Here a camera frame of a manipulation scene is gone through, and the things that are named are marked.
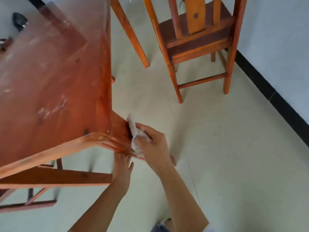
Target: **person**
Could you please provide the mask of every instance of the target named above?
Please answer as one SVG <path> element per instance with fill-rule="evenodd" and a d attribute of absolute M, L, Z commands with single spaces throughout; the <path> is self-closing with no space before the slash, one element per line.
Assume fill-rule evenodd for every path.
<path fill-rule="evenodd" d="M 171 219 L 158 223 L 152 231 L 162 232 L 202 232 L 211 231 L 209 222 L 177 173 L 169 156 L 165 135 L 157 130 L 136 123 L 152 139 L 137 137 L 136 141 L 143 150 L 146 163 L 160 178 L 169 207 Z M 114 153 L 114 169 L 111 184 L 95 203 L 73 225 L 72 232 L 106 232 L 118 204 L 126 195 L 134 167 L 130 157 Z"/>

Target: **white sleeve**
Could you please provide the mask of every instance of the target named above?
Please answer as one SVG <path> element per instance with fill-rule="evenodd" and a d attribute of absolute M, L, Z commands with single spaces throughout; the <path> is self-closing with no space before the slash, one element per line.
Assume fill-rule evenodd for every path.
<path fill-rule="evenodd" d="M 214 229 L 213 227 L 211 227 L 210 224 L 208 224 L 205 229 L 203 230 L 203 232 L 214 232 Z"/>

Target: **floor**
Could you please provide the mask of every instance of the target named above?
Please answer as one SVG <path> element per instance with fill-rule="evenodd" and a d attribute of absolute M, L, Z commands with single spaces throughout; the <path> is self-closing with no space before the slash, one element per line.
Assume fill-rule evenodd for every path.
<path fill-rule="evenodd" d="M 218 232 L 307 231 L 309 149 L 235 65 L 230 94 L 223 80 L 182 89 L 179 104 L 142 0 L 120 0 L 151 62 L 144 69 L 112 12 L 113 110 L 166 134 L 176 169 Z M 167 0 L 153 0 L 159 21 Z M 178 83 L 223 72 L 219 57 L 179 65 Z M 163 188 L 145 162 L 134 160 L 130 189 L 109 232 L 148 232 L 169 216 Z M 92 148 L 63 158 L 66 169 L 111 172 L 112 153 Z M 50 189 L 54 207 L 0 214 L 1 231 L 67 231 L 105 187 Z M 4 203 L 25 201 L 19 190 Z"/>

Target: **white wall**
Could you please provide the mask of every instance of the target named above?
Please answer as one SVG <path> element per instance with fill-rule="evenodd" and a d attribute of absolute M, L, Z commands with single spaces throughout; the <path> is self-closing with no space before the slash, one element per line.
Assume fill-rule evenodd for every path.
<path fill-rule="evenodd" d="M 223 0 L 233 12 L 234 0 Z M 248 0 L 238 50 L 309 123 L 309 0 Z"/>
<path fill-rule="evenodd" d="M 36 8 L 28 0 L 0 0 L 0 38 L 16 36 L 18 30 L 12 24 L 13 12 L 19 12 L 27 17 Z"/>

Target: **table top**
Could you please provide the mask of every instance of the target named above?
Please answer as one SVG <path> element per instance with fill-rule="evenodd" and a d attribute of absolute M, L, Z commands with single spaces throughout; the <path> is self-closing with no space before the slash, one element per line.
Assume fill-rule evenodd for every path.
<path fill-rule="evenodd" d="M 109 0 L 55 0 L 27 18 L 0 60 L 0 170 L 111 125 Z"/>

